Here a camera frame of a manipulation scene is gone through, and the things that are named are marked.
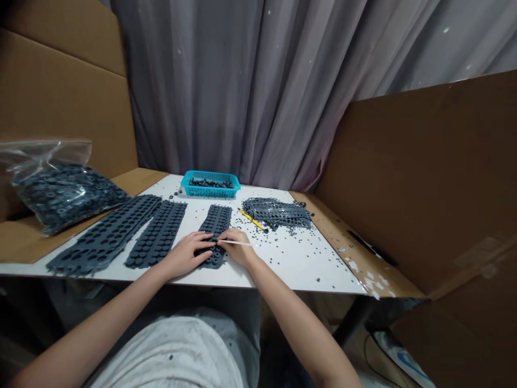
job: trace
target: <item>clear ziplock bag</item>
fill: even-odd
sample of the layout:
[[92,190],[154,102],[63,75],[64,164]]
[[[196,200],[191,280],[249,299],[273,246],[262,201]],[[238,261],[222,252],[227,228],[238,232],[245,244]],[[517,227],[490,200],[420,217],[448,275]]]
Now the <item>clear ziplock bag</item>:
[[46,139],[0,143],[11,185],[50,236],[115,206],[128,194],[86,164],[92,142]]

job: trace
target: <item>stack of rubber sheets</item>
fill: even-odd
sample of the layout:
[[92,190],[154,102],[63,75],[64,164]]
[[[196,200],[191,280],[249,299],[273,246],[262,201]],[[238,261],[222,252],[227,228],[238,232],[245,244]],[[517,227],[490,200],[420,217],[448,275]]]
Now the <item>stack of rubber sheets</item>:
[[106,268],[161,203],[162,199],[154,195],[132,198],[59,253],[47,264],[48,270],[78,277]]

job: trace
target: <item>hand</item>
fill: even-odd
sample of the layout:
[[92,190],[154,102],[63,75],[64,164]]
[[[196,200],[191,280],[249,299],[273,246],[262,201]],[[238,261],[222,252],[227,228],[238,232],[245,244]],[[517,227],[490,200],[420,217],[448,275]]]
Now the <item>hand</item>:
[[203,241],[213,236],[213,233],[192,232],[183,237],[165,258],[153,268],[159,268],[157,273],[164,282],[185,275],[212,255],[206,251],[194,257],[194,251],[215,246],[214,242]]
[[240,229],[228,229],[226,232],[222,232],[219,237],[217,237],[217,245],[220,245],[230,254],[230,256],[239,264],[248,266],[249,262],[257,257],[255,250],[248,245],[237,245],[237,244],[227,244],[223,239],[230,239],[233,241],[238,241],[240,243],[249,243],[248,236],[246,232],[241,231]]

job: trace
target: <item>finger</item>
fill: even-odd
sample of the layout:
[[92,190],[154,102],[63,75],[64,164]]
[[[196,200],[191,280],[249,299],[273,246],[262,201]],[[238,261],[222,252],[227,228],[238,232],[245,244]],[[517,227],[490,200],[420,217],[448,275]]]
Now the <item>finger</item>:
[[199,256],[192,258],[192,261],[194,262],[195,266],[197,267],[203,261],[208,259],[210,256],[212,256],[212,251],[206,251],[206,252],[203,252],[202,254],[200,254]]
[[228,230],[225,230],[224,232],[222,232],[219,237],[217,237],[218,240],[224,240],[225,238],[227,237],[234,237],[236,238],[235,236],[237,236],[239,233],[241,232],[240,229],[237,229],[237,228],[231,228],[231,229],[228,229]]
[[200,241],[200,242],[197,242],[194,244],[194,249],[198,250],[198,249],[204,249],[204,248],[211,248],[214,245],[215,245],[214,242]]
[[233,244],[228,244],[227,242],[224,242],[224,241],[218,241],[217,245],[226,249],[227,251],[231,251],[233,248],[235,248],[235,246]]
[[228,231],[224,231],[222,232],[219,237],[217,237],[218,240],[224,240],[225,238],[228,237]]
[[205,233],[205,232],[201,232],[199,234],[196,234],[194,237],[192,237],[192,241],[201,241],[201,240],[206,240],[207,238],[210,238],[212,237],[214,234],[213,233]]
[[205,231],[195,231],[195,232],[190,232],[190,233],[187,235],[187,238],[193,238],[193,237],[197,236],[198,234],[202,234],[202,233],[205,233]]

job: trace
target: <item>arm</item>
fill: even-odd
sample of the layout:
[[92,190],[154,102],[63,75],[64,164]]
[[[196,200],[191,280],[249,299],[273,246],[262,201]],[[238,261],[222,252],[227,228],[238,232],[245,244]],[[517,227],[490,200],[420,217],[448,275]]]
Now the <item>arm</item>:
[[[229,229],[218,240],[225,238],[249,242],[246,233],[238,229]],[[218,241],[218,244],[247,268],[293,352],[316,386],[362,387],[354,367],[329,331],[252,247],[225,244],[223,241]]]
[[162,285],[190,272],[212,254],[207,251],[194,257],[195,250],[215,245],[202,241],[211,236],[193,232],[183,237],[160,263],[48,348],[10,386],[81,386]]

